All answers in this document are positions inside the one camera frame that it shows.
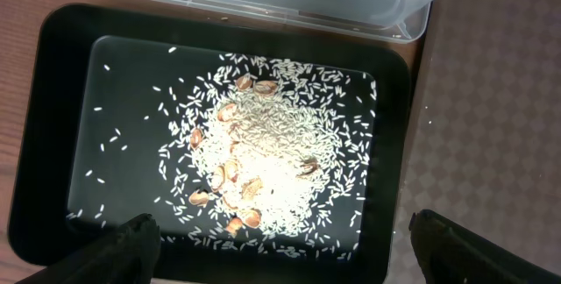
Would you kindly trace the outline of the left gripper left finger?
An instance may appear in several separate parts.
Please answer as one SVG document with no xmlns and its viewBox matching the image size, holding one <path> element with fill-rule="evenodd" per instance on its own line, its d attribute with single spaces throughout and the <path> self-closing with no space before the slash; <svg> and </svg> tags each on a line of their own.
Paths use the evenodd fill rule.
<svg viewBox="0 0 561 284">
<path fill-rule="evenodd" d="M 160 248 L 160 227 L 141 214 L 18 284 L 149 284 Z"/>
</svg>

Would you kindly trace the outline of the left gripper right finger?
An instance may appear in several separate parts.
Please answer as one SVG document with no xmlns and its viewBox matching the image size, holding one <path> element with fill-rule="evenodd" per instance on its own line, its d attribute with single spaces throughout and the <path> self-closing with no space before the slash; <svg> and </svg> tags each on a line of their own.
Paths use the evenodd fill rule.
<svg viewBox="0 0 561 284">
<path fill-rule="evenodd" d="M 429 284 L 560 284 L 560 277 L 423 209 L 412 215 L 410 241 Z"/>
</svg>

